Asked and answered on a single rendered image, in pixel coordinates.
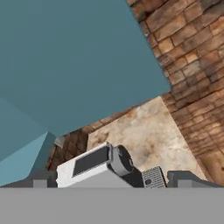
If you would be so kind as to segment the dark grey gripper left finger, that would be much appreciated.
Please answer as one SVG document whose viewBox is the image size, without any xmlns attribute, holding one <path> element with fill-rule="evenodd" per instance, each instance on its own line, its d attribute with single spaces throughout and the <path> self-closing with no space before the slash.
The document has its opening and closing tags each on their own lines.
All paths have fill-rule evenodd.
<svg viewBox="0 0 224 224">
<path fill-rule="evenodd" d="M 40 171 L 22 180 L 3 185 L 3 188 L 51 188 L 58 187 L 56 171 Z"/>
</svg>

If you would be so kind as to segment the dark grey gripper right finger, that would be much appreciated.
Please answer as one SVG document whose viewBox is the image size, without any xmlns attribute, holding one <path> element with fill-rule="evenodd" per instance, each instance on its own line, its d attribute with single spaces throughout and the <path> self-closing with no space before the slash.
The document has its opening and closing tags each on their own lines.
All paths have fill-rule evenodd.
<svg viewBox="0 0 224 224">
<path fill-rule="evenodd" d="M 168 171 L 168 187 L 172 188 L 203 188 L 218 187 L 224 188 L 224 185 L 215 184 L 207 180 L 203 180 L 193 174 L 191 171 Z"/>
</svg>

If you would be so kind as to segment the teal wall cabinet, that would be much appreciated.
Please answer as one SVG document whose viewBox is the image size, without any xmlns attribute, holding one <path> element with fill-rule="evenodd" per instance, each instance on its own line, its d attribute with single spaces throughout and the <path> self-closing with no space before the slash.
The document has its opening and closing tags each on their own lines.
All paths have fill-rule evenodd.
<svg viewBox="0 0 224 224">
<path fill-rule="evenodd" d="M 169 89 L 126 0 L 0 0 L 0 161 Z"/>
</svg>

